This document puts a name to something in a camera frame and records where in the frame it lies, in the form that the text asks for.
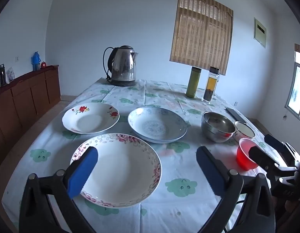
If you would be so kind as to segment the clear plastic bag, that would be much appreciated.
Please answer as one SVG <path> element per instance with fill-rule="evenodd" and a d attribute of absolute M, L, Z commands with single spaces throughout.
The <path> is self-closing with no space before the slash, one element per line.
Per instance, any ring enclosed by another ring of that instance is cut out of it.
<path fill-rule="evenodd" d="M 6 71 L 6 75 L 7 75 L 7 78 L 9 80 L 9 82 L 12 82 L 14 81 L 15 79 L 15 74 L 14 74 L 14 70 L 12 67 L 10 67 L 7 71 Z"/>

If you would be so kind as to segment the red flower white plate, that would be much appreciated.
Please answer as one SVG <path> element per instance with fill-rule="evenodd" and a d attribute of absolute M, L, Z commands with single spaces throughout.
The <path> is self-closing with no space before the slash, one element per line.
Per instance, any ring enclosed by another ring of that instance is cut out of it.
<path fill-rule="evenodd" d="M 96 134 L 112 128 L 120 118 L 118 109 L 106 103 L 83 103 L 65 112 L 64 127 L 77 134 Z"/>

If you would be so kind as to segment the floral tablecloth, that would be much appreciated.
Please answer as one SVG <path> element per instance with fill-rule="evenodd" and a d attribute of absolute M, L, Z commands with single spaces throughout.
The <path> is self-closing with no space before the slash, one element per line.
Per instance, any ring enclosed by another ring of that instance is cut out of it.
<path fill-rule="evenodd" d="M 240 155 L 279 154 L 215 96 L 100 79 L 24 154 L 2 205 L 20 232 L 275 232 L 270 182 Z"/>

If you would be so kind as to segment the blue pattern plate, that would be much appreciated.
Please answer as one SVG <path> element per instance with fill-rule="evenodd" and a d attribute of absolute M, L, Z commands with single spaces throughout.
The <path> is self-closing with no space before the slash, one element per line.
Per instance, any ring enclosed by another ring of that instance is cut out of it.
<path fill-rule="evenodd" d="M 173 111 L 144 106 L 131 111 L 127 117 L 132 130 L 143 140 L 155 144 L 172 143 L 187 133 L 187 123 Z"/>

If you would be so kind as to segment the white enamel bowl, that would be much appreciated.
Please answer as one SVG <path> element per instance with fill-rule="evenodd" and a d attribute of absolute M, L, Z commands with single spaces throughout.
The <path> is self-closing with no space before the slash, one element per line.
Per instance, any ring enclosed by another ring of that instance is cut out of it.
<path fill-rule="evenodd" d="M 253 139 L 255 138 L 255 133 L 254 131 L 244 123 L 241 123 L 239 121 L 235 122 L 235 133 L 233 135 L 233 138 L 239 142 L 240 139 L 242 138 L 248 138 L 248 139 Z"/>

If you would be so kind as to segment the red plastic bowl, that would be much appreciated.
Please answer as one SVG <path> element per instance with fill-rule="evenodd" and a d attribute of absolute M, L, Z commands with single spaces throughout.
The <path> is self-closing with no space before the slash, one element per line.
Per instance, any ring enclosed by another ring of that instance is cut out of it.
<path fill-rule="evenodd" d="M 245 171 L 249 171 L 258 167 L 258 164 L 249 157 L 249 151 L 251 147 L 254 146 L 256 146 L 256 144 L 248 138 L 241 138 L 239 140 L 239 146 L 236 153 L 236 162 L 239 167 Z"/>

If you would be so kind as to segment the green thermos bottle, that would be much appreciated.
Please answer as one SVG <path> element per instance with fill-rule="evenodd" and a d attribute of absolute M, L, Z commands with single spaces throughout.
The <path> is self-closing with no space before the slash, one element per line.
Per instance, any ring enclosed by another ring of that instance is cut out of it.
<path fill-rule="evenodd" d="M 199 79 L 200 79 L 201 69 L 198 67 L 191 68 L 191 74 L 187 86 L 186 96 L 189 98 L 194 98 L 196 95 Z"/>

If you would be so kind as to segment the brown wooden sideboard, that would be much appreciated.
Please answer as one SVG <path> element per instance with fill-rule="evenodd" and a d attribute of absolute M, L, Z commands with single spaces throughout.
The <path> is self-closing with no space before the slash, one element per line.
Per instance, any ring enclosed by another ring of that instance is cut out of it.
<path fill-rule="evenodd" d="M 57 65 L 26 73 L 0 87 L 0 165 L 24 133 L 60 100 Z"/>

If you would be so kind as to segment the blue water jug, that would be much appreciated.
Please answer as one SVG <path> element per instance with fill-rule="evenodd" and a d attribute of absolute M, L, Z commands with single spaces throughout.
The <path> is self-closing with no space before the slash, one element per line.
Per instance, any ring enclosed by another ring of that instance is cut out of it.
<path fill-rule="evenodd" d="M 40 70 L 40 68 L 41 68 L 40 63 L 41 63 L 40 55 L 38 52 L 35 52 L 33 54 L 33 56 L 31 57 L 31 64 L 33 67 L 33 71 Z"/>

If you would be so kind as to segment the pink floral rim plate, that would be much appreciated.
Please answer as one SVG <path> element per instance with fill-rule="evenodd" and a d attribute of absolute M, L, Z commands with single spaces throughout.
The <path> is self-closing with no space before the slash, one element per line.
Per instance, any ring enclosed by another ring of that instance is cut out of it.
<path fill-rule="evenodd" d="M 105 208 L 131 207 L 147 199 L 158 187 L 162 164 L 158 154 L 135 136 L 108 133 L 89 138 L 73 153 L 78 160 L 88 147 L 98 151 L 98 161 L 80 194 Z"/>

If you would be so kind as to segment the stainless steel bowl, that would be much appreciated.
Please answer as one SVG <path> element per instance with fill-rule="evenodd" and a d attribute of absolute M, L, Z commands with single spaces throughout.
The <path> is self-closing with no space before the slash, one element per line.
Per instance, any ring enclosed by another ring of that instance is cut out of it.
<path fill-rule="evenodd" d="M 201 118 L 201 130 L 209 140 L 224 143 L 233 136 L 236 128 L 227 117 L 206 111 Z"/>

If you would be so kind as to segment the black smartphone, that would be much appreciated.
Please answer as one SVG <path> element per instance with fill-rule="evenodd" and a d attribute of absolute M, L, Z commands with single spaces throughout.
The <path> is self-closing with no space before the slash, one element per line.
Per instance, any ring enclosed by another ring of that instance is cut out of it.
<path fill-rule="evenodd" d="M 229 113 L 236 121 L 246 124 L 247 122 L 232 108 L 226 107 L 226 112 Z"/>

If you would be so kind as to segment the bamboo window blind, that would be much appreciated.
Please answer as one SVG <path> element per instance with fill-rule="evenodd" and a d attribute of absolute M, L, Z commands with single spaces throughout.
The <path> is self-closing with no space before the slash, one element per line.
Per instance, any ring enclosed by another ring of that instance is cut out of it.
<path fill-rule="evenodd" d="M 178 0 L 170 61 L 225 75 L 233 10 L 215 0 Z"/>

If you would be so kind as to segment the wall electrical panel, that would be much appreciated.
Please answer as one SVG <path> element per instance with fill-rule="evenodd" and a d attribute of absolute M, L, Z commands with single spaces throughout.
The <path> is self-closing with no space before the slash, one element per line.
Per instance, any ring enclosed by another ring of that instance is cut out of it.
<path fill-rule="evenodd" d="M 267 30 L 256 18 L 254 18 L 255 29 L 254 29 L 254 39 L 259 42 L 261 46 L 266 47 L 267 40 Z"/>

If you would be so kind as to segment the black thermos flask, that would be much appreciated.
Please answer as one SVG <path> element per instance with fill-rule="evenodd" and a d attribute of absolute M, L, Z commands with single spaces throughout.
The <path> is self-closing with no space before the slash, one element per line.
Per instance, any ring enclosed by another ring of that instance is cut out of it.
<path fill-rule="evenodd" d="M 5 86 L 7 84 L 4 64 L 0 65 L 0 84 L 1 84 L 1 87 Z"/>

